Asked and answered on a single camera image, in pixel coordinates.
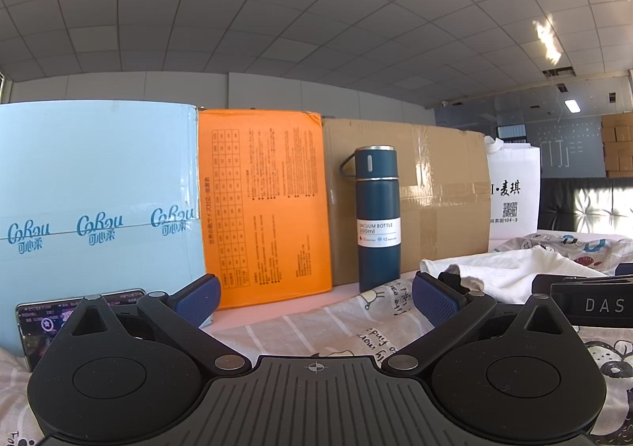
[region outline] qr code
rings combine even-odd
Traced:
[[[503,216],[504,217],[516,217],[517,216],[517,201],[503,204]]]

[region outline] silver screw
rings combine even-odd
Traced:
[[[398,371],[407,371],[418,367],[418,359],[411,355],[394,355],[389,359],[389,365]]]
[[[222,355],[215,359],[215,367],[226,371],[233,371],[244,367],[246,361],[239,355]]]

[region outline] ceiling light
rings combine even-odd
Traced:
[[[578,106],[578,103],[576,103],[575,99],[566,99],[565,104],[567,105],[569,112],[571,112],[572,114],[577,114],[578,112],[580,112],[580,107]]]
[[[552,33],[552,25],[549,21],[545,21],[545,25],[539,23],[539,21],[533,21],[536,27],[536,33],[539,36],[540,42],[545,44],[547,52],[545,58],[549,59],[553,65],[556,65],[560,60],[561,54],[554,45],[554,34]]]

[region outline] stack of boxes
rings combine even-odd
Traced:
[[[633,112],[603,115],[601,133],[607,176],[633,177]]]

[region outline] white wall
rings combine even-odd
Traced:
[[[118,72],[13,83],[8,102],[55,99],[134,99],[205,108],[303,110],[325,116],[435,124],[433,110],[333,85],[230,73]]]

